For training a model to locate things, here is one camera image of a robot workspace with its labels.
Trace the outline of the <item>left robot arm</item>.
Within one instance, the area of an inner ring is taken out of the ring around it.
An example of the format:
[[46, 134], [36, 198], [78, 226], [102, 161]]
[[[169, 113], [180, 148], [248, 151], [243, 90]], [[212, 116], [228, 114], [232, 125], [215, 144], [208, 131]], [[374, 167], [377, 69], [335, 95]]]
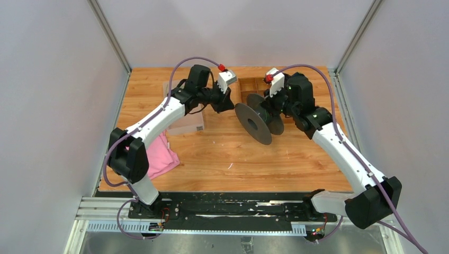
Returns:
[[151, 143], [199, 105], [211, 106], [216, 113], [235, 107], [229, 86], [237, 81], [237, 76], [222, 65], [218, 68], [220, 72], [214, 77], [210, 68], [194, 65], [188, 77], [172, 86], [156, 109], [127, 129], [115, 128], [110, 133], [105, 164], [125, 180], [150, 219], [162, 212], [159, 191], [147, 175], [150, 167], [147, 149]]

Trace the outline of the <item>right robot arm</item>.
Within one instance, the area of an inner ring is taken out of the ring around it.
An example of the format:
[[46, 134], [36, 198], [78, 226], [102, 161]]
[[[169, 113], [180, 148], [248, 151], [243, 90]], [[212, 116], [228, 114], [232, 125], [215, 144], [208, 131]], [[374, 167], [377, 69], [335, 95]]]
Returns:
[[345, 216], [366, 229], [387, 216], [397, 215], [402, 184], [372, 166], [345, 137], [335, 116], [315, 105], [313, 87], [303, 74], [288, 75], [273, 68], [266, 73], [264, 107], [271, 115], [284, 114], [319, 145], [343, 172], [352, 193], [318, 189], [304, 198], [303, 215], [311, 221], [324, 213]]

